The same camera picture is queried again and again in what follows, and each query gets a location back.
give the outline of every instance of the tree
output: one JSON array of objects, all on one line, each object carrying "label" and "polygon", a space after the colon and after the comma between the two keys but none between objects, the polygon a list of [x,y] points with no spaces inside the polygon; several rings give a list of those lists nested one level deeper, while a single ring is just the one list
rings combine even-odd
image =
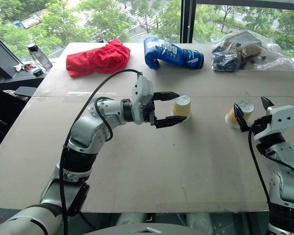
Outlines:
[{"label": "tree", "polygon": [[128,0],[118,0],[119,3],[123,3],[124,4],[124,8],[126,9],[127,8],[127,3],[128,3]]},{"label": "tree", "polygon": [[138,19],[139,24],[143,29],[150,32],[151,18],[156,16],[158,10],[162,6],[161,0],[129,0],[132,9],[130,10],[132,15],[137,14],[142,20]]},{"label": "tree", "polygon": [[250,7],[243,18],[247,22],[246,27],[252,31],[270,30],[272,24],[278,17],[278,11],[270,8]]},{"label": "tree", "polygon": [[294,11],[283,10],[279,18],[279,29],[275,33],[276,42],[291,57],[294,57]]},{"label": "tree", "polygon": [[181,27],[181,2],[172,0],[166,9],[158,15],[162,25],[159,28],[153,27],[152,31],[159,37],[172,43],[180,42]]},{"label": "tree", "polygon": [[48,55],[52,48],[61,43],[55,36],[47,37],[44,32],[36,28],[24,29],[8,21],[0,21],[0,38],[22,61],[32,60],[26,46],[29,43],[36,43]]},{"label": "tree", "polygon": [[0,0],[0,19],[23,20],[36,11],[45,9],[46,3],[55,0]]},{"label": "tree", "polygon": [[226,32],[229,31],[229,28],[231,26],[234,26],[235,25],[235,22],[236,22],[236,20],[235,20],[235,16],[234,15],[232,15],[230,18],[227,19],[227,21],[226,21],[226,27],[227,27]]},{"label": "tree", "polygon": [[233,8],[232,8],[232,6],[229,6],[229,5],[223,5],[221,10],[224,12],[224,17],[223,17],[223,21],[222,21],[222,28],[221,28],[221,32],[223,32],[225,19],[228,16],[228,14],[230,14],[233,11]]},{"label": "tree", "polygon": [[23,5],[19,0],[0,0],[0,19],[17,20],[16,16],[23,11]]},{"label": "tree", "polygon": [[244,14],[247,11],[245,6],[233,6],[233,12]]},{"label": "tree", "polygon": [[66,2],[60,0],[48,3],[48,12],[43,15],[42,24],[37,26],[37,30],[41,31],[41,35],[60,39],[58,46],[66,46],[71,42],[89,42],[89,29],[77,25],[79,17],[66,9],[66,5]]},{"label": "tree", "polygon": [[[196,6],[193,42],[209,42],[212,34],[221,34],[213,24],[217,16],[216,14],[211,14],[211,12],[214,12],[214,6],[200,4]],[[159,14],[159,20],[162,25],[159,29],[153,28],[153,32],[159,38],[166,39],[172,43],[179,43],[181,25],[180,0],[170,1],[164,12]]]},{"label": "tree", "polygon": [[87,17],[86,25],[92,29],[93,39],[98,36],[106,40],[128,39],[127,32],[132,22],[120,12],[113,0],[84,0],[79,3],[78,9],[86,11],[84,12]]},{"label": "tree", "polygon": [[212,5],[198,4],[196,6],[196,15],[194,21],[193,42],[210,42],[212,34],[221,35],[213,21],[217,19],[217,14],[212,14],[214,7]]},{"label": "tree", "polygon": [[214,5],[215,14],[221,11],[222,5]]},{"label": "tree", "polygon": [[41,11],[46,8],[47,3],[57,2],[56,0],[20,0],[23,4],[24,12],[29,15],[36,11]]}]

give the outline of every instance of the table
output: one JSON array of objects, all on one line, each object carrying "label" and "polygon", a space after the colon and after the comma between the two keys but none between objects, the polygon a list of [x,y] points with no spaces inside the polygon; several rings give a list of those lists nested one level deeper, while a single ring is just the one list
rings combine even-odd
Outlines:
[{"label": "table", "polygon": [[[59,62],[37,89],[0,145],[0,208],[21,209],[39,202],[62,144],[79,109],[106,74],[76,79],[63,68],[65,55],[102,44],[69,44]],[[214,73],[207,45],[202,70],[162,64],[149,70],[142,44],[131,49],[127,68],[143,71],[156,91],[187,93],[192,116],[179,125],[155,129],[148,123],[128,123],[114,129],[114,138],[100,151],[85,212],[246,212],[267,210],[247,144],[247,133],[228,127],[225,114],[234,101],[255,104],[250,120],[265,114],[260,96],[277,105],[294,106],[294,72],[243,71]],[[129,97],[134,74],[122,74],[102,88],[114,99]],[[172,101],[156,102],[156,115],[171,114]],[[294,126],[285,133],[294,146]],[[268,165],[257,155],[265,182]]]}]

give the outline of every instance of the black cable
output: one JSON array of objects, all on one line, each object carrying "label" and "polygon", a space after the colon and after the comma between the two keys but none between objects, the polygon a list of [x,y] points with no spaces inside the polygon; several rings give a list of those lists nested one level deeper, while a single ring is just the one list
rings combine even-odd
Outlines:
[{"label": "black cable", "polygon": [[67,207],[66,207],[66,202],[65,202],[65,194],[64,194],[64,179],[63,179],[63,164],[64,164],[64,153],[65,153],[65,149],[67,148],[70,136],[71,136],[71,129],[74,125],[74,123],[80,118],[80,116],[83,114],[83,112],[85,111],[85,109],[87,108],[87,105],[89,104],[89,102],[92,100],[92,98],[95,96],[95,94],[98,92],[98,90],[107,82],[109,81],[111,78],[113,78],[114,76],[118,75],[119,73],[122,72],[135,72],[137,73],[137,75],[142,75],[141,72],[137,71],[137,70],[133,70],[133,69],[125,69],[125,70],[120,70],[117,71],[113,74],[111,74],[110,76],[108,76],[106,79],[104,79],[103,82],[101,82],[99,84],[99,86],[93,91],[93,93],[89,96],[88,100],[86,101],[86,103],[84,104],[83,108],[79,111],[78,115],[76,116],[69,132],[68,135],[65,139],[64,145],[63,145],[63,149],[62,149],[62,153],[61,153],[61,158],[60,158],[60,166],[59,166],[59,188],[60,188],[60,197],[61,197],[61,205],[62,205],[62,216],[63,216],[63,234],[67,235],[68,234],[68,212],[67,212]]},{"label": "black cable", "polygon": [[255,167],[256,167],[256,170],[257,170],[257,173],[258,173],[258,176],[259,176],[259,179],[260,179],[260,182],[261,182],[261,185],[263,186],[263,189],[265,191],[265,195],[266,195],[266,198],[267,198],[267,203],[270,202],[270,197],[269,197],[269,193],[267,191],[267,188],[266,188],[266,185],[265,185],[265,182],[264,182],[264,179],[261,175],[261,172],[260,172],[260,169],[259,169],[259,166],[258,166],[258,163],[257,163],[257,159],[256,159],[256,156],[255,156],[255,153],[254,153],[254,150],[253,150],[253,145],[251,143],[251,133],[255,127],[255,123],[252,124],[252,126],[250,127],[249,129],[249,132],[248,132],[248,145],[249,145],[249,149],[250,149],[250,153],[251,153],[251,156],[253,157],[253,160],[254,160],[254,163],[255,163]]},{"label": "black cable", "polygon": [[105,99],[109,99],[109,100],[113,100],[113,99],[110,99],[110,98],[108,98],[108,97],[98,97],[97,99],[95,99],[95,101],[94,101],[94,107],[95,107],[95,109],[96,109],[96,111],[97,111],[97,114],[98,114],[98,116],[101,118],[101,120],[103,121],[103,123],[107,126],[107,128],[108,128],[108,130],[109,130],[109,133],[110,133],[110,136],[109,136],[109,138],[107,138],[106,139],[106,142],[107,141],[110,141],[111,139],[112,139],[112,137],[113,137],[113,132],[112,132],[112,128],[111,128],[111,126],[109,125],[109,123],[107,122],[107,120],[106,120],[106,118],[102,115],[102,113],[100,112],[100,110],[99,110],[99,107],[98,107],[98,101],[99,100],[105,100]]},{"label": "black cable", "polygon": [[274,161],[274,162],[276,162],[276,163],[279,163],[279,164],[281,164],[281,165],[283,165],[283,166],[285,166],[285,167],[291,169],[292,171],[294,171],[294,167],[290,166],[289,164],[284,163],[283,161],[280,161],[280,160],[278,160],[278,159],[275,159],[275,158],[269,157],[267,154],[264,154],[264,156],[265,156],[266,158],[270,159],[271,161]]},{"label": "black cable", "polygon": [[93,230],[98,230],[98,228],[96,228],[88,219],[86,219],[86,217],[84,216],[84,214],[80,211],[79,212],[79,216],[85,221],[86,224],[88,224]]}]

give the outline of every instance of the blue boxing glove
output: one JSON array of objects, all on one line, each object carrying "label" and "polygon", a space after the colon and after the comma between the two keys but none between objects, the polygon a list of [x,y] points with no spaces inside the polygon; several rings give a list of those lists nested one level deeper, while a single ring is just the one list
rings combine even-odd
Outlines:
[{"label": "blue boxing glove", "polygon": [[178,66],[190,66],[201,69],[204,55],[197,50],[181,49],[176,45],[157,37],[144,40],[145,62],[149,68],[157,70],[160,65],[157,59]]}]

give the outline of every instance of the paper cup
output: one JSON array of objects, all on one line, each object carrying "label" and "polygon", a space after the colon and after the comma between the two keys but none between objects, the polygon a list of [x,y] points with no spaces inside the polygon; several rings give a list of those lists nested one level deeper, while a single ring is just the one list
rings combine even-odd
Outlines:
[{"label": "paper cup", "polygon": [[191,98],[187,94],[181,94],[174,99],[172,114],[174,116],[191,116]]},{"label": "paper cup", "polygon": [[[243,99],[237,102],[237,105],[241,108],[242,112],[244,113],[244,119],[245,121],[247,121],[251,113],[254,111],[254,104],[249,100]],[[230,112],[225,116],[225,121],[232,128],[240,128],[240,125],[235,118],[234,108],[232,108]]]}]

